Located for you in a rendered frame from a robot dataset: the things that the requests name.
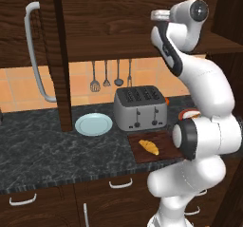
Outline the pastry with red rim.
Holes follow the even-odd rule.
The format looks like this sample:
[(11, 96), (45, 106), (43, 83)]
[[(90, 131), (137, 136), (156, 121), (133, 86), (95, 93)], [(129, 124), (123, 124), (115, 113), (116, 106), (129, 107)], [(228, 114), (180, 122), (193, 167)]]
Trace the pastry with red rim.
[(178, 119), (180, 121), (185, 119), (197, 118), (201, 115), (201, 113), (195, 108), (187, 108), (179, 112)]

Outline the pale blue plate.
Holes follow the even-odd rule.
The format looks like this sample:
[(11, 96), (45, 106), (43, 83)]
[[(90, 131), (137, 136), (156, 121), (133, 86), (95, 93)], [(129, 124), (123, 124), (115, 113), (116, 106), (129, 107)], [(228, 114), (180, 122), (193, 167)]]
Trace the pale blue plate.
[(87, 137), (101, 136), (112, 128), (112, 120), (102, 113), (88, 113), (75, 122), (75, 129)]

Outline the grey slotted spatula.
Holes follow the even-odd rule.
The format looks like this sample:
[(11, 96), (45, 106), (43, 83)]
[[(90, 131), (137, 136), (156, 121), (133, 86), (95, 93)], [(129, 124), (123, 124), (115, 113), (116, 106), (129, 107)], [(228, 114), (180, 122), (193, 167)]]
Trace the grey slotted spatula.
[(96, 80), (95, 61), (92, 61), (92, 72), (93, 72), (93, 80), (90, 83), (90, 90), (91, 92), (99, 92), (101, 90), (101, 86), (99, 81)]

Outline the grey ladle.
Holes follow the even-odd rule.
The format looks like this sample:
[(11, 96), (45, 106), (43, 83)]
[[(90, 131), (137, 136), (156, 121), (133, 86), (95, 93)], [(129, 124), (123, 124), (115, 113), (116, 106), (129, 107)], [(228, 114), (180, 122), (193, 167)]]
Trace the grey ladle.
[(115, 79), (114, 84), (116, 86), (123, 85), (123, 79), (120, 78), (120, 60), (117, 60), (117, 78)]

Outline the grey long fork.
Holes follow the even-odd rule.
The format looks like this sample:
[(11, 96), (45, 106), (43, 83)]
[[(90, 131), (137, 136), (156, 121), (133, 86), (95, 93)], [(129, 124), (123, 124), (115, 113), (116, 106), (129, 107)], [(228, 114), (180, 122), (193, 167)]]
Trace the grey long fork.
[(128, 77), (127, 77), (127, 86), (128, 87), (132, 86), (131, 67), (132, 67), (132, 59), (129, 59)]

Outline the dark wood drawer front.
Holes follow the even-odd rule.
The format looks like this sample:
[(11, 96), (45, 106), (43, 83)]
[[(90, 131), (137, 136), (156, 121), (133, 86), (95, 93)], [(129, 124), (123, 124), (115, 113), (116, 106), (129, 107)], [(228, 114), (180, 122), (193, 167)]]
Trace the dark wood drawer front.
[(0, 227), (80, 227), (73, 185), (0, 195)]
[[(75, 183), (75, 197), (79, 203), (99, 200), (104, 203), (133, 200), (141, 200), (146, 203), (158, 203), (159, 199), (153, 197), (148, 191), (147, 177), (148, 172), (145, 172)], [(130, 178), (133, 179), (133, 184), (127, 188), (111, 189), (108, 184), (109, 181), (112, 181), (113, 184), (124, 184), (129, 182)]]

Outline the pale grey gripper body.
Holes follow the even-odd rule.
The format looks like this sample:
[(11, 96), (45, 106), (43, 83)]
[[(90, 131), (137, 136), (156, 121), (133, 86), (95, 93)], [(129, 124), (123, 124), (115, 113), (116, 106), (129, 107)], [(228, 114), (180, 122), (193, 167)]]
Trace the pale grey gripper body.
[(170, 21), (170, 11), (167, 10), (167, 9), (152, 10), (150, 18), (151, 18), (152, 21), (169, 22)]

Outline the golden croissant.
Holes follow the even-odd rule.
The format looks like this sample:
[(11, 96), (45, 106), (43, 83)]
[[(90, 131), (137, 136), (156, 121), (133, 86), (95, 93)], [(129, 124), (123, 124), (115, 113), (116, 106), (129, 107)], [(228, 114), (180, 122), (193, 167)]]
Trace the golden croissant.
[(139, 140), (139, 144), (149, 153), (154, 154), (154, 155), (158, 155), (159, 154), (159, 149), (157, 148), (157, 146), (150, 141), (146, 141), (146, 140)]

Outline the small grey spatula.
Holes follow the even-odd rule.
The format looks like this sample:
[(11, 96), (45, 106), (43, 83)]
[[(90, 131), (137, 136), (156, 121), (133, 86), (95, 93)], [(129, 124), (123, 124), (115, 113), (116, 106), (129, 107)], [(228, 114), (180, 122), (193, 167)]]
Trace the small grey spatula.
[(104, 60), (104, 81), (103, 86), (108, 87), (111, 86), (109, 80), (108, 80), (108, 71), (107, 71), (107, 60)]

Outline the dark wood tall cabinet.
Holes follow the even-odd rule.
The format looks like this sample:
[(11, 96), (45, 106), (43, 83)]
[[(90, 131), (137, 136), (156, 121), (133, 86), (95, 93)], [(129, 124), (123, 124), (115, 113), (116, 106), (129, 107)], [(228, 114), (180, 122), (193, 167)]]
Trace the dark wood tall cabinet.
[[(212, 32), (243, 47), (243, 0), (217, 0)], [(234, 115), (243, 118), (243, 51), (209, 54), (225, 73), (234, 93)]]

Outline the dark wood wall cabinet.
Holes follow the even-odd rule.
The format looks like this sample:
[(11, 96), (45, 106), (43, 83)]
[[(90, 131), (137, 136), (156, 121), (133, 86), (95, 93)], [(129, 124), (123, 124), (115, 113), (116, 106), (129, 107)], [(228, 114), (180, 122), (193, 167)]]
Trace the dark wood wall cabinet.
[[(71, 62), (157, 57), (150, 32), (154, 9), (185, 0), (62, 0), (68, 59)], [(217, 0), (204, 0), (209, 17), (195, 54), (243, 51), (243, 46), (215, 33)]]
[(31, 66), (24, 18), (34, 1), (0, 0), (0, 68)]

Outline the dark wood base cabinet door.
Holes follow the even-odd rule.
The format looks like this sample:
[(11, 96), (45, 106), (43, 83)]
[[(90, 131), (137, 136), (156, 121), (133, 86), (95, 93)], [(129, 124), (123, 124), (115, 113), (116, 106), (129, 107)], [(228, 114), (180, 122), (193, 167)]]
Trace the dark wood base cabinet door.
[[(78, 203), (81, 226), (85, 227), (84, 204)], [(85, 202), (89, 227), (147, 227), (149, 219), (156, 213), (159, 203), (137, 201)]]

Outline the grey four-slot toaster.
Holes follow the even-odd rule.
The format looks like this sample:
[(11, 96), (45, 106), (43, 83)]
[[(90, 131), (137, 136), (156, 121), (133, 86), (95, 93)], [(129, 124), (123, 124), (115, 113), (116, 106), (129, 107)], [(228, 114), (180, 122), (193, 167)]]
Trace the grey four-slot toaster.
[(114, 97), (114, 118), (122, 131), (139, 131), (167, 124), (167, 103), (153, 85), (120, 87)]

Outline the dark wood cutting board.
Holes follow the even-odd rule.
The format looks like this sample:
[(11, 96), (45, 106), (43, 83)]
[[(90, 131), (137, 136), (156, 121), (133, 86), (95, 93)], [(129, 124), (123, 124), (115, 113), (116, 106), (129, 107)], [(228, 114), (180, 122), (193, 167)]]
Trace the dark wood cutting board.
[[(157, 155), (154, 155), (146, 151), (140, 145), (140, 140), (154, 143), (159, 149), (159, 153)], [(183, 159), (182, 154), (173, 145), (171, 135), (166, 130), (131, 134), (128, 136), (128, 141), (131, 146), (136, 163)]]

